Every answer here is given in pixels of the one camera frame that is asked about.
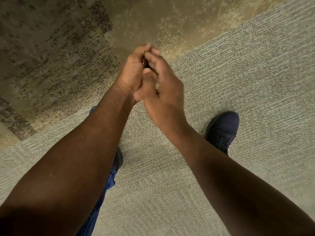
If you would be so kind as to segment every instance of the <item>blue jeans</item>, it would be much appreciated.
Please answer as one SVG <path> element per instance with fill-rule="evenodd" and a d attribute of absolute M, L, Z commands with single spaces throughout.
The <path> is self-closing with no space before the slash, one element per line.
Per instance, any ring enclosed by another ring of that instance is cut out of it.
<path fill-rule="evenodd" d="M 98 214 L 100 212 L 100 207 L 102 206 L 104 202 L 105 193 L 107 190 L 109 190 L 115 185 L 115 181 L 114 181 L 115 176 L 116 176 L 116 169 L 112 167 L 111 172 L 107 178 L 105 187 L 103 188 L 101 196 L 97 200 L 97 203 L 94 206 L 92 212 L 90 213 L 89 217 L 84 222 L 84 224 L 81 226 L 76 236 L 91 236 L 92 235 Z"/>

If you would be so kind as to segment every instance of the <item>shoe lace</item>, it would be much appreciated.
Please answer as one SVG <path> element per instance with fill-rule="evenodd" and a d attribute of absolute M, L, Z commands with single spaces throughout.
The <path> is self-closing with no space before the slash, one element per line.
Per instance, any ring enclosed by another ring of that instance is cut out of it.
<path fill-rule="evenodd" d="M 228 148 L 227 145 L 230 139 L 231 139 L 230 136 L 218 134 L 218 137 L 216 140 L 216 146 L 218 147 L 219 150 L 223 151 L 225 154 L 227 154 L 227 148 Z"/>

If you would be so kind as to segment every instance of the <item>gray carpet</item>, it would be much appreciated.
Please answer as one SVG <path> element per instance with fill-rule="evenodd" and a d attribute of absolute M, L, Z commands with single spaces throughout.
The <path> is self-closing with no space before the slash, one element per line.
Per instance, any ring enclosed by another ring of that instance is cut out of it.
<path fill-rule="evenodd" d="M 293 0 L 171 63 L 185 84 L 189 123 L 203 133 L 225 110 L 240 115 L 230 157 L 315 219 L 315 0 Z M 7 149 L 0 200 L 89 107 Z M 178 151 L 134 107 L 120 148 L 124 166 L 94 235 L 227 235 Z"/>

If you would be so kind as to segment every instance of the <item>dark skin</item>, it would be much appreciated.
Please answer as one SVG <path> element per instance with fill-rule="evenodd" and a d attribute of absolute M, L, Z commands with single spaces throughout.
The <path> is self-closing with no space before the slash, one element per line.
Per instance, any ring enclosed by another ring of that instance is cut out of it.
<path fill-rule="evenodd" d="M 153 70 L 142 71 L 144 56 Z M 138 47 L 93 114 L 14 187 L 0 208 L 1 233 L 76 234 L 101 194 L 129 113 L 143 100 L 231 235 L 314 235 L 305 212 L 188 125 L 183 98 L 182 82 L 159 51 Z"/>

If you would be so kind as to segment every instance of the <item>small object in hand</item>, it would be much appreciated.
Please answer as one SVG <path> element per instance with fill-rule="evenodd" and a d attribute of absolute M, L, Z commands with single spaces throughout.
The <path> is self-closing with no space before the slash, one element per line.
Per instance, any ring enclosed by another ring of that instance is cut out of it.
<path fill-rule="evenodd" d="M 151 68 L 151 67 L 149 66 L 149 62 L 148 62 L 148 60 L 147 60 L 146 58 L 144 58 L 144 59 L 142 60 L 142 66 L 143 66 L 143 69 L 145 69 L 145 68 Z"/>

